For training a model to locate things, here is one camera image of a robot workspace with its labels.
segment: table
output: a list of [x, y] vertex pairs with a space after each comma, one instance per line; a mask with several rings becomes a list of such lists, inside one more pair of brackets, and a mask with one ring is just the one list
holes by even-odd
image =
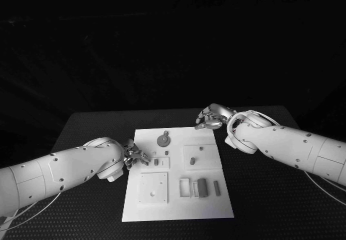
[[[283, 126], [298, 128], [284, 106], [229, 106], [255, 110]], [[52, 153], [110, 137], [123, 143], [136, 129], [195, 126], [203, 109], [162, 109], [72, 114]], [[128, 171], [108, 182], [95, 176], [63, 192], [32, 221], [6, 233], [4, 240], [108, 239], [346, 239], [346, 207], [317, 188], [298, 169], [262, 155], [247, 154], [225, 143], [226, 126], [213, 130], [235, 218], [121, 222]], [[319, 177], [324, 189], [342, 200], [345, 194]], [[12, 226], [46, 206], [42, 200]]]

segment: black background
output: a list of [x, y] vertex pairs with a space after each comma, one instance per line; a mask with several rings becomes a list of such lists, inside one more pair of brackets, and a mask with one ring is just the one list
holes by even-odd
[[50, 152], [75, 112], [283, 105], [303, 130], [346, 141], [342, 5], [167, 0], [111, 9], [1, 16], [1, 167]]

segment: textured mat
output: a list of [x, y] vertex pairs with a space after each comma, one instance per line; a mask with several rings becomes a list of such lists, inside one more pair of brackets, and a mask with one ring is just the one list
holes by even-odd
[[[298, 128], [283, 106], [229, 108], [238, 112], [255, 110], [281, 125]], [[193, 127], [202, 109], [75, 113], [52, 153], [101, 137], [123, 143], [134, 137], [136, 129]], [[43, 213], [7, 231], [4, 240], [346, 239], [346, 207], [314, 186], [304, 172], [260, 151], [251, 155], [228, 146], [225, 125], [213, 134], [235, 218], [121, 222], [128, 182], [124, 168], [115, 182], [95, 176], [63, 192]], [[313, 179], [346, 200], [337, 188], [317, 177]], [[33, 216], [52, 199], [42, 200], [12, 226]]]

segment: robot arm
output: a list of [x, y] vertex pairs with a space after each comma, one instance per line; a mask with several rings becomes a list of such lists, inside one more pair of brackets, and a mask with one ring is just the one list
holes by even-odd
[[0, 169], [0, 217], [85, 183], [94, 175], [112, 182], [137, 159], [150, 161], [133, 141], [123, 147], [108, 137]]
[[195, 129], [218, 129], [226, 124], [225, 142], [235, 149], [248, 154], [260, 149], [271, 159], [346, 186], [346, 143], [273, 125], [261, 115], [252, 110], [236, 112], [213, 103], [200, 112], [196, 123], [203, 117], [205, 122]]

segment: robotic hand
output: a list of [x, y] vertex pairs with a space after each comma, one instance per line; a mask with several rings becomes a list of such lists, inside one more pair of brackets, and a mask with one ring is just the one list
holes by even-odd
[[257, 111], [236, 112], [215, 103], [199, 113], [196, 124], [196, 130], [218, 129], [226, 124], [225, 143], [232, 148], [248, 154], [260, 149], [271, 159], [346, 186], [345, 142], [281, 126]]
[[0, 169], [0, 217], [10, 217], [22, 207], [35, 204], [85, 183], [97, 174], [112, 182], [150, 158], [130, 139], [124, 146], [108, 137], [55, 152], [32, 161]]

